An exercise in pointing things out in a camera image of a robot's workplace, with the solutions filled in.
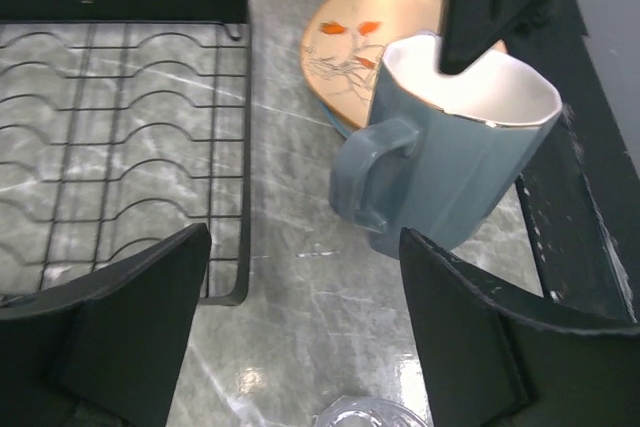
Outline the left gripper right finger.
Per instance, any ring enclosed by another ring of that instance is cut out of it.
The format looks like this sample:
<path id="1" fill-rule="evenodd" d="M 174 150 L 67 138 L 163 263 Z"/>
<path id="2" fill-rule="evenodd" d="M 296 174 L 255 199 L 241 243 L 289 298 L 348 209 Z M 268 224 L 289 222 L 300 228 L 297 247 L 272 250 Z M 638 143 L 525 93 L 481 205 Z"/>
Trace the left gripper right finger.
<path id="1" fill-rule="evenodd" d="M 635 426 L 639 327 L 536 296 L 412 229 L 400 266 L 438 426 Z"/>

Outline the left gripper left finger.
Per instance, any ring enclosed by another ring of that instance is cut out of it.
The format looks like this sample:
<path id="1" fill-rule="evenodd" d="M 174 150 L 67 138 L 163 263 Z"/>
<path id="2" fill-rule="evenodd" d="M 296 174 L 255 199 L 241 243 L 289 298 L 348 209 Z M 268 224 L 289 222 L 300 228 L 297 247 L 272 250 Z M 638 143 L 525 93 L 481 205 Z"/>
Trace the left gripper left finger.
<path id="1" fill-rule="evenodd" d="M 1 304 L 1 423 L 62 426 L 80 406 L 163 426 L 211 248 L 190 225 L 64 285 Z"/>

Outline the clear glass cup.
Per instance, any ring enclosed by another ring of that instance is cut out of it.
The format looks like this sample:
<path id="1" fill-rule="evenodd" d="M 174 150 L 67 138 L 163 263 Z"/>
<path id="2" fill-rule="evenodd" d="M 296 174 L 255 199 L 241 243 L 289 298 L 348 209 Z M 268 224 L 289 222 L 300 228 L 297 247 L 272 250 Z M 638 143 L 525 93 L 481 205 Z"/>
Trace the clear glass cup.
<path id="1" fill-rule="evenodd" d="M 342 396 L 314 417 L 313 426 L 427 427 L 428 423 L 396 402 L 375 397 Z"/>

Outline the blue grey ceramic mug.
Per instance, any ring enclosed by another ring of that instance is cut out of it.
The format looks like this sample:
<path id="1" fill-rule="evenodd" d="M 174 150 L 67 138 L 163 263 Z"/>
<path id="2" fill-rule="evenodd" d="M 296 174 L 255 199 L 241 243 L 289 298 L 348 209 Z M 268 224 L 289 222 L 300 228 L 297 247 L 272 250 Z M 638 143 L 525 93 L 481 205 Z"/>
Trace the blue grey ceramic mug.
<path id="1" fill-rule="evenodd" d="M 447 250 L 469 239 L 563 107 L 552 83 L 506 53 L 489 50 L 449 76 L 438 70 L 440 51 L 430 32 L 385 48 L 368 124 L 331 168 L 333 210 L 393 258 L 405 228 Z"/>

